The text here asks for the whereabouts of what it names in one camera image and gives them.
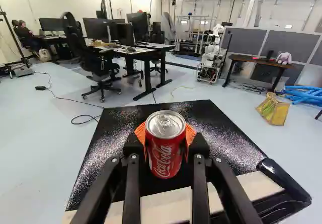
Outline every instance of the coca-cola can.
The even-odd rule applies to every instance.
[[[181,143],[186,137],[186,121],[179,113],[162,110],[145,122],[145,137],[152,173],[162,179],[175,176],[182,161]]]

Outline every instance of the black textured tray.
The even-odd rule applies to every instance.
[[[78,208],[107,158],[113,155],[123,156],[123,145],[129,133],[151,113],[165,109],[183,115],[188,124],[203,134],[210,146],[211,157],[224,156],[236,175],[256,171],[257,163],[266,158],[210,100],[106,108],[87,150],[66,210]],[[190,186],[189,180],[192,180],[192,176],[187,168],[183,163],[178,174],[167,180],[158,179],[147,171],[140,190],[141,196]],[[120,188],[114,201],[124,198],[121,192]]]

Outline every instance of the coca-cola logo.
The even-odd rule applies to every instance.
[[[156,166],[153,167],[154,171],[163,178],[170,176],[171,168],[171,146],[156,146],[154,144],[152,154],[156,160]]]

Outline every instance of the gray floor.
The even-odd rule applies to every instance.
[[[196,64],[176,57],[172,60]],[[124,64],[122,59],[115,62],[121,66]],[[52,91],[57,96],[84,101],[81,93],[88,91],[93,82],[77,67],[77,64],[69,65],[74,68],[70,70],[48,62],[34,65],[33,69],[51,74]],[[195,71],[191,69],[171,65],[167,68],[167,78],[172,78],[173,82],[154,92],[156,102],[210,99],[312,195],[312,205],[285,223],[320,223],[322,119],[314,120],[319,109],[308,105],[291,106],[285,126],[271,126],[255,111],[264,100],[263,95],[223,88],[222,80],[214,86],[197,82]],[[48,75],[44,74],[1,79],[0,223],[61,222],[96,128],[94,121],[72,125],[70,120],[81,114],[96,116],[102,111],[97,107],[55,99],[48,91],[35,90],[36,85],[45,85],[48,80]],[[159,77],[152,77],[151,82],[155,86]],[[105,103],[99,102],[99,94],[90,95],[86,102],[104,107],[154,103],[151,94],[136,102],[132,100],[142,91],[137,80],[122,79],[115,86],[122,89],[121,95],[106,91]]]

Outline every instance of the blue floor mat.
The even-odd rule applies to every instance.
[[[183,58],[183,59],[191,59],[191,60],[201,61],[200,57],[194,57],[194,56],[190,56],[190,55],[177,54],[176,57]]]

